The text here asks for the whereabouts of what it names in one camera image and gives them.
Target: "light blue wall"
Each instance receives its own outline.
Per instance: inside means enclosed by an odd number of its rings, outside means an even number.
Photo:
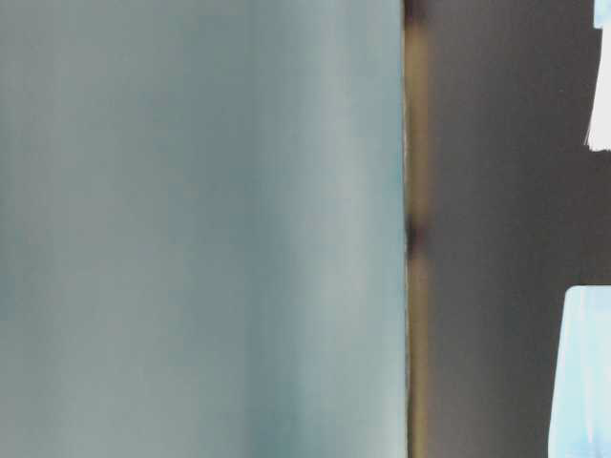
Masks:
[[[0,0],[3,456],[404,456],[399,3]]]

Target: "light blue fabric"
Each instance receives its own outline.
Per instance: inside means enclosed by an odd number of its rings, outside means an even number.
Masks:
[[[402,458],[398,0],[0,0],[0,457]]]
[[[549,458],[611,456],[611,287],[569,289],[558,349]]]
[[[596,0],[594,6],[594,27],[602,29],[611,20],[611,0]]]

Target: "gray surface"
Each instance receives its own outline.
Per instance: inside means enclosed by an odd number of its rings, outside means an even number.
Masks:
[[[0,454],[400,457],[398,2],[0,2]]]
[[[432,41],[430,457],[547,456],[562,300],[611,284],[611,156],[582,145],[582,0],[424,1]]]

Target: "light blue object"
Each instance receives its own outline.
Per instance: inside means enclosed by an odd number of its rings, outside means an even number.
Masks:
[[[405,456],[400,5],[0,0],[0,456]]]
[[[595,0],[594,26],[602,29],[611,21],[611,0]]]
[[[564,301],[549,458],[611,456],[611,286],[576,286]]]

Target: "dark wall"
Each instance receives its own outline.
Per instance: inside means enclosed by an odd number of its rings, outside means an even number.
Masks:
[[[421,3],[429,455],[544,457],[564,292],[611,283],[611,153],[582,144],[600,50],[593,5]]]

